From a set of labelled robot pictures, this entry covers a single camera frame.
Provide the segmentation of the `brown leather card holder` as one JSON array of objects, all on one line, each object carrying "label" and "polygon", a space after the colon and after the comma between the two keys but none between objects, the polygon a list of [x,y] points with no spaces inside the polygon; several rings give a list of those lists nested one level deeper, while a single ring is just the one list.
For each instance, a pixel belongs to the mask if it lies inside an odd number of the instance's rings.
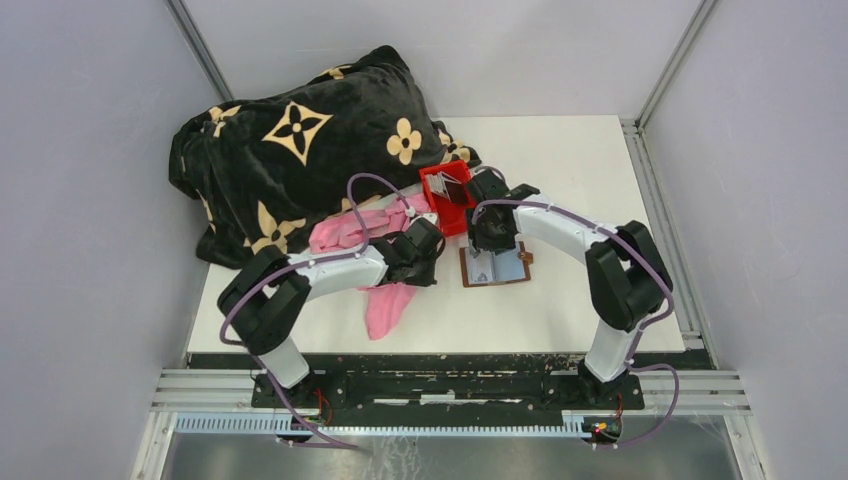
[{"label": "brown leather card holder", "polygon": [[500,286],[514,283],[523,283],[531,280],[531,265],[534,262],[534,256],[527,251],[523,241],[516,244],[516,247],[502,254],[493,254],[496,266],[496,281],[489,285],[469,286],[465,274],[465,257],[467,253],[478,254],[483,252],[474,251],[471,247],[461,247],[459,249],[460,271],[462,284],[465,288],[478,288],[489,286]]}]

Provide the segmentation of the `white credit card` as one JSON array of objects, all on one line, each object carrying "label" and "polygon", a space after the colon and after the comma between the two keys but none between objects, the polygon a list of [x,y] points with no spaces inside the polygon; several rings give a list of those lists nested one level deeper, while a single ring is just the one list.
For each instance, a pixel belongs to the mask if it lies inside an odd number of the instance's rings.
[{"label": "white credit card", "polygon": [[489,285],[496,281],[494,257],[488,252],[467,253],[465,266],[465,278],[469,286]]}]

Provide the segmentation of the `red plastic bin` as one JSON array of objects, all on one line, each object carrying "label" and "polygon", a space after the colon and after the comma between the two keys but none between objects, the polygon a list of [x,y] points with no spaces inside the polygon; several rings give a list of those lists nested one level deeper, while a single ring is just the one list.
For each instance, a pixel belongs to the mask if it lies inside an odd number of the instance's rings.
[{"label": "red plastic bin", "polygon": [[438,226],[446,237],[467,231],[466,212],[476,206],[468,189],[472,178],[463,161],[423,168],[419,171],[422,189]]}]

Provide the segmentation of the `stack of cards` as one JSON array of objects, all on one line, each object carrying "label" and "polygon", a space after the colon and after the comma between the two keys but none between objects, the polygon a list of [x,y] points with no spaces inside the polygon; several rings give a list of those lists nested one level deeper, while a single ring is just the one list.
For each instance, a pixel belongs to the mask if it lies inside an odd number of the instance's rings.
[{"label": "stack of cards", "polygon": [[453,204],[467,204],[469,196],[465,185],[444,171],[426,174],[425,181],[432,195],[444,198]]}]

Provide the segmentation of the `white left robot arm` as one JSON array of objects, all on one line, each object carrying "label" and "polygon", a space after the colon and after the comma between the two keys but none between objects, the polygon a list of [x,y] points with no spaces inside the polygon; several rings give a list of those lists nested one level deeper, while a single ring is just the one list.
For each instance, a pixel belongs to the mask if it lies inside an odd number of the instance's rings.
[{"label": "white left robot arm", "polygon": [[350,289],[436,283],[444,248],[437,215],[412,219],[404,231],[371,239],[365,249],[287,255],[265,247],[224,288],[217,307],[222,330],[233,328],[240,344],[276,380],[276,392],[291,406],[307,404],[315,391],[311,369],[291,336],[304,305]]}]

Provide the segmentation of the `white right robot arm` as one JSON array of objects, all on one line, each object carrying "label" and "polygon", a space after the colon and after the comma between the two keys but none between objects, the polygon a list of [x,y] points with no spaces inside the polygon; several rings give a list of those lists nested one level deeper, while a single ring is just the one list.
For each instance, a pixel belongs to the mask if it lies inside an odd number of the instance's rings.
[{"label": "white right robot arm", "polygon": [[474,175],[466,189],[475,203],[466,212],[473,250],[501,254],[524,236],[585,267],[599,324],[577,392],[591,408],[606,406],[617,396],[616,380],[631,367],[644,331],[674,310],[673,282],[649,228],[636,220],[619,226],[591,220],[536,187],[509,188],[490,169]]}]

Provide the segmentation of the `pink cloth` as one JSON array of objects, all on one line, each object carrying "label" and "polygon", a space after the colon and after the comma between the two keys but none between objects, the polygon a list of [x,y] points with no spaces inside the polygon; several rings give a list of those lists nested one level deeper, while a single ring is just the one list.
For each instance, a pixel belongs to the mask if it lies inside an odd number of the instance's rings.
[{"label": "pink cloth", "polygon": [[409,227],[425,227],[430,207],[423,194],[396,198],[385,204],[353,209],[342,202],[343,211],[319,222],[309,238],[314,266],[303,271],[309,278],[310,302],[337,292],[364,289],[369,292],[364,313],[368,337],[379,340],[399,323],[415,289],[390,276],[385,255],[376,248],[379,239],[401,234]]}]

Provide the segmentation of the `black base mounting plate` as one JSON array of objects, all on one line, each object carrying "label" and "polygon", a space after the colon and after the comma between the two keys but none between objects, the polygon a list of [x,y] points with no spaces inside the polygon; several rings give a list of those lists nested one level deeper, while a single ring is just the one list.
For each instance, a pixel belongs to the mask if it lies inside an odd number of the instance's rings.
[{"label": "black base mounting plate", "polygon": [[564,412],[644,409],[637,377],[601,386],[582,355],[309,354],[310,375],[287,389],[300,413],[332,427],[556,426]]}]

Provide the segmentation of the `black floral blanket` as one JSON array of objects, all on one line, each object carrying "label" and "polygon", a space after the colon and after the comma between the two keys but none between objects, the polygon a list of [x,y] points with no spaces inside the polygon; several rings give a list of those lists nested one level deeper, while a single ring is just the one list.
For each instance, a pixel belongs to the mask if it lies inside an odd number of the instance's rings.
[{"label": "black floral blanket", "polygon": [[189,119],[172,139],[169,180],[206,212],[196,256],[238,269],[269,245],[305,250],[318,223],[451,161],[481,162],[431,118],[409,66],[384,45],[290,91]]}]

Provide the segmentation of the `aluminium rail frame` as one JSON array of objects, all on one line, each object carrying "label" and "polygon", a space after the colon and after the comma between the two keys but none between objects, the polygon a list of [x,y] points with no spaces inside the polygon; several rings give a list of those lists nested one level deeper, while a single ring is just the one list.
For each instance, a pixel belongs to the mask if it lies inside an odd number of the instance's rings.
[{"label": "aluminium rail frame", "polygon": [[556,371],[371,371],[324,379],[303,405],[284,404],[263,371],[170,369],[162,373],[132,477],[162,476],[173,436],[267,434],[294,438],[314,420],[324,438],[538,437],[577,438],[591,423],[644,416],[719,416],[746,479],[766,475],[754,438],[751,408],[738,374],[730,371],[648,372],[630,376],[604,400],[578,396],[576,376]]}]

